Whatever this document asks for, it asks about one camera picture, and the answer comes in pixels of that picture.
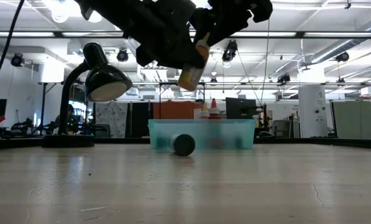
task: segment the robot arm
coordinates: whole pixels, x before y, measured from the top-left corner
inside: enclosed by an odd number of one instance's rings
[[[212,9],[196,8],[191,0],[75,0],[83,17],[88,20],[97,11],[109,22],[123,30],[141,46],[137,63],[146,66],[156,60],[159,66],[183,68],[188,63],[204,67],[203,57],[195,43],[210,32],[209,45],[214,45],[247,27],[247,20],[269,19],[269,0],[209,0]],[[196,29],[192,43],[190,24]]]

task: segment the lamp arm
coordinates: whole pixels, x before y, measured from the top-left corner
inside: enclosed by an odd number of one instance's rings
[[[89,70],[89,66],[86,62],[81,63],[77,66],[66,78],[63,87],[62,87],[62,96],[61,96],[61,107],[60,107],[60,127],[58,129],[58,134],[66,134],[66,122],[68,121],[68,103],[69,103],[69,94],[72,87],[72,84],[76,79],[83,73]]]

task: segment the fluorescent light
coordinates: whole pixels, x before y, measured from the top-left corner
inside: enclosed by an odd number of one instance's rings
[[[241,85],[242,83],[206,82],[206,85]]]
[[[64,37],[122,37],[123,32],[63,32]]]
[[[304,37],[371,37],[371,32],[306,32]]]
[[[133,85],[159,85],[159,82],[133,82]]]
[[[0,37],[8,37],[8,32],[0,32]],[[13,37],[54,37],[52,32],[21,32],[16,31],[12,33]]]
[[[296,32],[269,32],[270,37],[294,37]],[[236,32],[231,37],[268,37],[268,32]]]

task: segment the black cylinder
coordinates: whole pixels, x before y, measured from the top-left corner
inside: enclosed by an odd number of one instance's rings
[[[103,48],[94,42],[85,45],[83,48],[83,55],[85,56],[85,61],[90,69],[93,69],[98,65],[105,65],[109,63]]]
[[[189,156],[195,150],[195,140],[189,134],[174,135],[169,142],[174,154]]]

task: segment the desk lamp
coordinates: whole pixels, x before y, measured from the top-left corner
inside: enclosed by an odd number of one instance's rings
[[[94,136],[68,135],[66,131],[70,89],[82,73],[90,70],[86,79],[85,89],[86,97],[91,102],[115,100],[132,87],[132,82],[125,73],[108,64],[104,50],[99,44],[86,44],[83,54],[85,61],[69,74],[63,84],[58,135],[44,136],[43,147],[94,146]]]

